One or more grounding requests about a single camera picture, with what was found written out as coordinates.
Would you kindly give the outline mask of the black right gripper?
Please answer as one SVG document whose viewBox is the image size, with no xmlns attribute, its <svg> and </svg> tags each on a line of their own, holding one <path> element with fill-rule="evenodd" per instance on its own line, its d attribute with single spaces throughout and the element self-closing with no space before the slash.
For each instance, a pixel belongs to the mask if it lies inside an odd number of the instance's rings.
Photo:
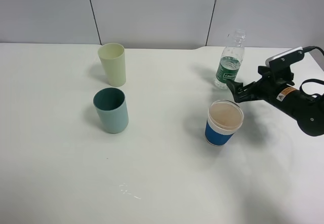
<svg viewBox="0 0 324 224">
<path fill-rule="evenodd" d="M 258 66 L 261 79 L 245 86 L 242 82 L 227 80 L 226 85 L 236 103 L 264 100 L 272 105 L 283 102 L 286 97 L 296 91 L 293 87 L 294 74 L 290 67 L 273 71 L 267 66 Z"/>
</svg>

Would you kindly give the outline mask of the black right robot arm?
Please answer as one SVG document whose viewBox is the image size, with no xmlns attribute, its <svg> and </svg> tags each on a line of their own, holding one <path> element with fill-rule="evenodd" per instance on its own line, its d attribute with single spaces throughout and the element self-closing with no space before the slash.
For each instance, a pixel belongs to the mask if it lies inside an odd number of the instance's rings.
<svg viewBox="0 0 324 224">
<path fill-rule="evenodd" d="M 261 78 L 248 85 L 226 81 L 235 102 L 264 100 L 296 120 L 305 134 L 323 135 L 323 95 L 308 95 L 302 88 L 294 88 L 294 74 L 289 67 L 273 71 L 267 66 L 259 66 L 258 73 Z"/>
</svg>

